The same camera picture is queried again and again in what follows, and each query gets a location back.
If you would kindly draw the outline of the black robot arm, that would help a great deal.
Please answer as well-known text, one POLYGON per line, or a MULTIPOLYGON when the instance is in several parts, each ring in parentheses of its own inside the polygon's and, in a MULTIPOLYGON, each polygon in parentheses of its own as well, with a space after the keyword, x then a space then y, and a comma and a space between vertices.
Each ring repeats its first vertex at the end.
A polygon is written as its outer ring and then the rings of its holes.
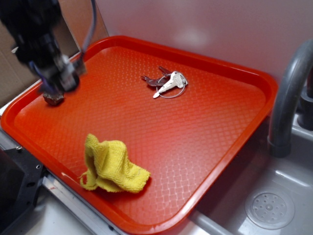
POLYGON ((2 0, 0 21, 15 41, 21 64, 42 81, 41 92, 63 94, 80 83, 82 59, 71 62, 62 54, 53 33, 62 11, 57 0, 2 0))

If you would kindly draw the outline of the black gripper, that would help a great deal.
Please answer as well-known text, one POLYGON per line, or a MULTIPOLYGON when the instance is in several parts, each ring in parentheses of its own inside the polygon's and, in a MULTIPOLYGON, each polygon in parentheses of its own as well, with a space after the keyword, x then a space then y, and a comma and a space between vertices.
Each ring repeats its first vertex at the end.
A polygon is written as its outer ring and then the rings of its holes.
POLYGON ((35 62, 29 62, 32 72, 37 75, 42 84, 40 92, 49 95, 71 93, 80 85, 80 75, 86 73, 82 56, 71 61, 68 56, 57 56, 51 65, 39 68, 35 62))

